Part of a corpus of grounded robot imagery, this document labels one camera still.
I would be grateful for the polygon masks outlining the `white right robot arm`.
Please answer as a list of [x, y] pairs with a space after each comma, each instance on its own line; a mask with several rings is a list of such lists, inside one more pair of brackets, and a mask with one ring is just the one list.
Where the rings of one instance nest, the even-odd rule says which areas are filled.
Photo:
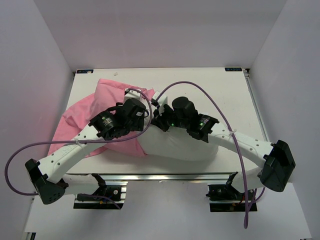
[[256, 164], [256, 168], [233, 173], [226, 183], [226, 195], [236, 200], [245, 190], [266, 187], [274, 192], [283, 192], [296, 167], [289, 145], [260, 141], [240, 132], [232, 132], [216, 118], [200, 114], [194, 103], [181, 96], [168, 105], [167, 97], [154, 94], [151, 100], [156, 106], [152, 124], [164, 132], [182, 129], [187, 140], [203, 141], [206, 147], [221, 146], [241, 155]]

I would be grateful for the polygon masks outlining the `white pillow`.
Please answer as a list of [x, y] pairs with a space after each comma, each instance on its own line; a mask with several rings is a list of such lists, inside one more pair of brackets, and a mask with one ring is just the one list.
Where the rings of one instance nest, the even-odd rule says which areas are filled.
[[192, 138], [185, 129], [177, 127], [164, 132], [151, 125], [137, 140], [147, 155], [183, 161], [213, 160], [219, 150], [218, 145]]

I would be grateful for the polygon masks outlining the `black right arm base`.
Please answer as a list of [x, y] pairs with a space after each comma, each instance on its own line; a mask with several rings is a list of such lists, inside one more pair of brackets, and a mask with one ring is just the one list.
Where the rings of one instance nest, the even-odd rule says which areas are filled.
[[231, 174], [225, 184], [209, 184], [209, 209], [211, 213], [245, 212], [245, 194], [238, 192], [231, 183], [238, 172]]

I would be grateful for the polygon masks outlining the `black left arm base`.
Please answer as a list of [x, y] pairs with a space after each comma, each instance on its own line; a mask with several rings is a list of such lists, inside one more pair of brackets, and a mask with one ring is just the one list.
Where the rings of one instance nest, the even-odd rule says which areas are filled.
[[105, 180], [94, 174], [100, 187], [92, 196], [88, 193], [76, 195], [73, 208], [82, 210], [121, 210], [127, 192], [127, 182]]

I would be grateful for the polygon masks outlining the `blue left corner label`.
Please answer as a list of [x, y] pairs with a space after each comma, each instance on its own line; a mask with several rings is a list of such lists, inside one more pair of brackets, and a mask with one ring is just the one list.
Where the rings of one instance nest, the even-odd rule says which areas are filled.
[[76, 74], [92, 74], [93, 72], [93, 69], [78, 69]]

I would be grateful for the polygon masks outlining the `pink fabric pillowcase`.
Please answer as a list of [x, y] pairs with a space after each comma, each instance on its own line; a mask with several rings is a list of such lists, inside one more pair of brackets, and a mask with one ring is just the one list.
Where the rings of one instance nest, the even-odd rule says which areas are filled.
[[[151, 89], [141, 88], [109, 79], [99, 79], [95, 92], [70, 106], [60, 118], [54, 133], [54, 141], [72, 140], [79, 134], [89, 121], [100, 112], [113, 107], [124, 100], [125, 89], [134, 88], [142, 91], [150, 100], [155, 94]], [[131, 139], [123, 142], [108, 143], [94, 151], [88, 157], [93, 157], [112, 150], [134, 157], [144, 157], [145, 153], [138, 140]]]

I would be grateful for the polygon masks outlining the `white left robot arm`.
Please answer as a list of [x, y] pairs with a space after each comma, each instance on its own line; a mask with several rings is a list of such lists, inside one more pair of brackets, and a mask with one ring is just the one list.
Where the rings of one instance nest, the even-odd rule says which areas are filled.
[[64, 195], [105, 198], [107, 185], [99, 174], [70, 175], [67, 172], [105, 144], [124, 140], [131, 132], [141, 135], [147, 128], [144, 120], [150, 118], [151, 110], [150, 103], [144, 104], [135, 98], [117, 103], [93, 117], [73, 143], [65, 144], [39, 161], [28, 160], [26, 170], [43, 204], [52, 204]]

